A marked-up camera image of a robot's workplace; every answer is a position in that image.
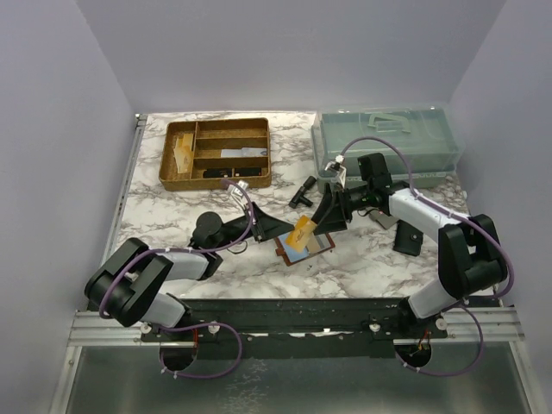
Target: table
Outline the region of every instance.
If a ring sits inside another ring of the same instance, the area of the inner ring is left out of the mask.
[[[271,134],[273,183],[250,190],[251,198],[269,215],[295,223],[311,216],[321,195],[308,197],[311,208],[296,210],[288,203],[309,175],[314,174],[310,112],[211,112],[153,114],[147,119],[129,194],[122,213],[117,244],[139,237],[152,248],[185,247],[196,219],[216,211],[224,221],[241,212],[226,191],[165,191],[159,182],[166,125],[174,121],[265,117]],[[467,212],[456,176],[422,191],[445,206]],[[355,216],[348,231],[332,234],[336,248],[288,267],[276,256],[275,243],[249,242],[244,254],[222,252],[223,264],[205,281],[166,282],[162,292],[181,298],[381,298],[411,295],[437,277],[436,244],[425,238],[418,257],[392,251],[394,228],[383,230],[368,217]]]

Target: wooden box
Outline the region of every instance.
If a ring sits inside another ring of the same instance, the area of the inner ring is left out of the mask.
[[[191,147],[191,170],[178,173],[174,146],[183,134],[194,134]],[[223,149],[266,148],[267,156],[222,158]],[[258,167],[260,176],[235,176],[236,168]],[[168,191],[215,190],[220,178],[204,179],[209,168],[231,168],[233,181],[243,179],[252,188],[271,184],[270,135],[266,118],[228,119],[218,121],[171,122],[166,128],[159,180]]]

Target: wall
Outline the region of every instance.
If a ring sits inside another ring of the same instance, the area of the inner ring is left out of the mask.
[[[135,125],[72,0],[0,3],[0,402],[47,412]]]
[[[504,0],[77,0],[140,112],[448,101]]]
[[[552,3],[509,0],[451,102],[472,212],[495,220],[517,271],[511,294],[552,407]]]

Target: purple cable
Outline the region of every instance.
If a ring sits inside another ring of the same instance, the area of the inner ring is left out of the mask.
[[[165,361],[163,360],[163,353],[161,352],[160,355],[160,363],[163,366],[164,370],[167,370],[169,373],[176,374],[179,377],[183,378],[192,378],[195,380],[213,380],[215,378],[221,378],[227,373],[231,373],[234,371],[234,369],[240,364],[240,360],[242,359],[242,350],[243,350],[243,344],[242,339],[240,338],[240,334],[232,328],[230,325],[227,325],[226,323],[219,323],[219,322],[211,322],[211,323],[200,323],[198,325],[192,325],[192,326],[186,326],[184,328],[164,328],[161,327],[162,330],[165,332],[186,332],[187,330],[193,330],[193,329],[200,329],[205,328],[208,326],[220,326],[222,328],[228,329],[230,332],[232,332],[235,336],[235,339],[238,341],[238,355],[236,356],[234,362],[232,365],[230,365],[228,368],[226,368],[224,371],[221,371],[220,373],[209,373],[209,374],[194,374],[194,373],[183,373],[181,371],[171,371],[170,369],[167,369],[165,366]]]
[[[157,253],[168,253],[170,252],[176,252],[176,253],[191,253],[191,254],[207,254],[207,253],[215,253],[219,252],[221,250],[226,250],[227,248],[231,248],[232,246],[235,246],[239,242],[241,242],[243,239],[245,239],[246,235],[248,235],[249,230],[253,227],[254,223],[254,210],[253,210],[253,204],[251,202],[251,198],[249,198],[249,195],[246,193],[245,190],[243,190],[238,184],[236,184],[234,181],[230,181],[229,179],[221,179],[221,182],[227,185],[234,185],[235,188],[237,188],[243,197],[248,201],[248,207],[249,207],[249,222],[246,229],[243,231],[243,233],[235,239],[233,242],[227,244],[226,246],[222,246],[220,248],[200,248],[198,250],[194,250],[191,248],[169,248],[167,250],[166,248],[152,248],[150,250],[146,250],[143,253],[138,254],[136,257],[134,257],[133,260],[131,260],[127,266],[125,266],[119,274],[113,279],[113,282],[111,282],[110,287],[105,292],[105,295],[103,295],[102,302],[100,302],[99,306],[99,314],[102,319],[111,319],[110,315],[108,315],[105,312],[105,308],[107,307],[107,303],[110,300],[110,296],[115,290],[116,286],[121,282],[122,278],[127,274],[127,272],[130,271],[136,264],[142,260],[144,257],[149,256],[150,254],[157,254]]]
[[[341,151],[341,155],[344,156],[345,153],[347,152],[347,150],[359,141],[377,141],[377,142],[380,142],[380,143],[388,146],[403,161],[403,164],[405,164],[406,171],[408,172],[408,181],[409,181],[409,184],[410,184],[410,187],[411,187],[411,193],[415,198],[420,200],[425,205],[428,205],[433,210],[439,211],[440,213],[446,214],[447,216],[450,216],[450,217],[454,218],[455,220],[458,220],[459,222],[467,224],[469,227],[471,227],[472,229],[477,231],[479,234],[481,234],[483,237],[485,237],[485,239],[488,242],[490,242],[492,244],[492,246],[499,251],[500,255],[502,256],[502,258],[504,259],[504,261],[506,263],[506,267],[508,268],[508,275],[509,275],[508,283],[506,284],[506,287],[504,288],[504,290],[502,292],[494,293],[493,295],[489,295],[489,296],[482,296],[482,298],[496,299],[496,298],[502,298],[504,295],[508,294],[510,292],[511,288],[514,286],[514,266],[511,263],[510,256],[508,256],[508,253],[506,253],[504,248],[502,248],[502,246],[500,246],[500,244],[496,240],[494,240],[494,238],[492,238],[492,236],[489,235],[485,230],[483,230],[483,228],[481,228],[479,225],[471,222],[470,220],[468,220],[465,217],[462,217],[462,216],[459,216],[459,215],[455,214],[453,211],[445,209],[440,204],[435,203],[434,201],[431,201],[428,198],[426,198],[425,196],[423,196],[416,189],[416,187],[414,186],[414,178],[412,177],[412,170],[411,170],[410,163],[405,158],[403,153],[401,153],[398,150],[398,148],[395,147],[394,145],[392,145],[390,142],[388,142],[386,140],[382,140],[381,138],[378,138],[378,137],[375,137],[375,136],[363,136],[361,138],[356,138],[355,140],[352,140],[349,144],[347,144],[345,146],[345,148]]]
[[[472,319],[475,322],[475,326],[477,327],[477,330],[479,331],[479,334],[480,334],[480,350],[477,353],[477,356],[475,357],[474,361],[471,364],[469,364],[467,367],[465,367],[465,368],[463,368],[459,371],[453,371],[452,373],[436,373],[434,371],[428,371],[428,370],[425,370],[425,369],[422,369],[422,368],[416,368],[416,367],[413,367],[412,365],[408,365],[405,362],[405,360],[403,360],[400,357],[399,354],[395,353],[398,360],[403,363],[403,367],[405,367],[407,369],[410,369],[411,371],[413,371],[415,373],[422,373],[424,375],[429,375],[431,377],[457,377],[458,375],[463,375],[464,373],[468,373],[469,371],[474,369],[477,364],[480,363],[481,358],[483,357],[483,354],[485,353],[485,340],[483,338],[483,329],[481,328],[480,322],[477,320],[477,318],[475,317],[475,315],[473,314],[472,311],[470,311],[468,308],[466,308],[464,306],[461,306],[461,305],[458,306],[458,307],[462,308],[470,317],[472,317]]]

